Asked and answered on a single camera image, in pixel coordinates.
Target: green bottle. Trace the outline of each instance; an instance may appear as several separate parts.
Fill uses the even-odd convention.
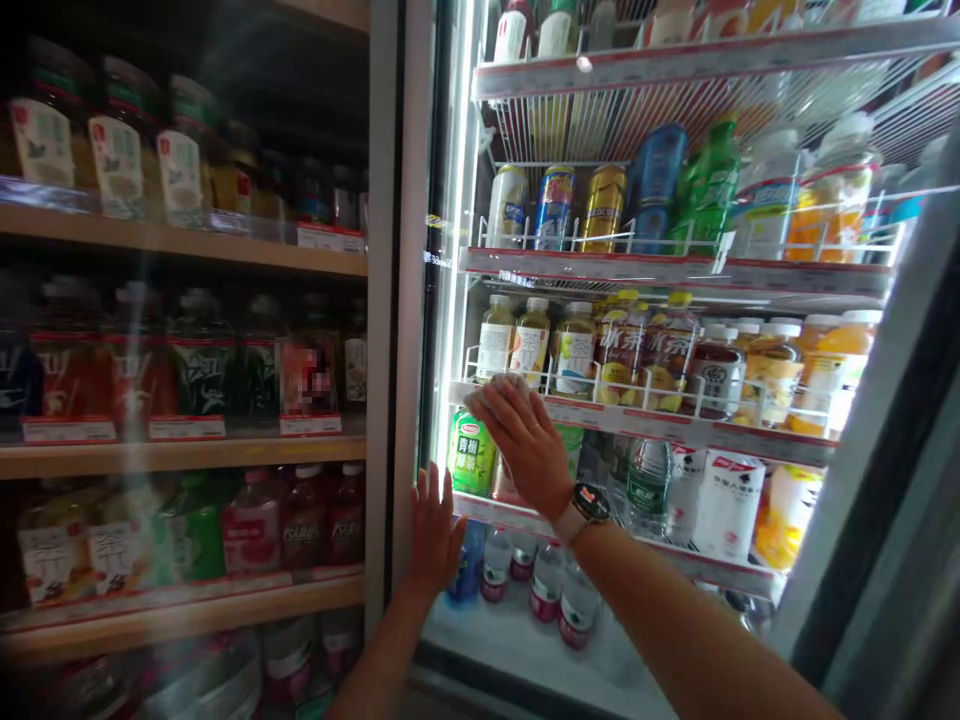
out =
[[[206,491],[207,474],[185,473],[180,492],[157,514],[157,580],[161,585],[223,577],[220,512]]]

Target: drink can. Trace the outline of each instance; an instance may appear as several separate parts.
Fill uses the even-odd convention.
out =
[[[573,168],[551,165],[540,183],[540,207],[534,232],[537,250],[562,250],[573,216]]]
[[[590,178],[587,196],[587,217],[583,237],[603,237],[620,231],[620,218],[627,191],[627,173],[620,165],[597,168]],[[615,241],[585,242],[581,252],[613,252]]]
[[[490,193],[490,217],[487,220],[487,247],[520,248],[526,221],[527,176],[516,165],[504,165],[497,171]]]

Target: price label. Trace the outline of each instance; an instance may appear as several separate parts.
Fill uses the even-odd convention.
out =
[[[220,440],[227,436],[223,415],[164,415],[150,418],[150,439],[154,442]]]

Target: wristwatch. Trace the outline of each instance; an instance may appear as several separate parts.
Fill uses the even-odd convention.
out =
[[[610,520],[610,503],[607,495],[594,485],[577,483],[573,496],[560,517],[553,523],[553,532],[567,547],[587,525]]]

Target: orange juice bottle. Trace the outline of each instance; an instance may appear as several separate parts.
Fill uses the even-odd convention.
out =
[[[787,236],[787,260],[847,263],[860,237],[870,183],[883,156],[870,144],[873,119],[863,112],[841,118],[820,143],[804,175]],[[823,246],[817,255],[817,244]],[[829,249],[833,245],[850,248]]]
[[[791,414],[794,432],[836,440],[843,432],[873,347],[880,310],[850,310],[806,354],[796,407],[823,415]]]

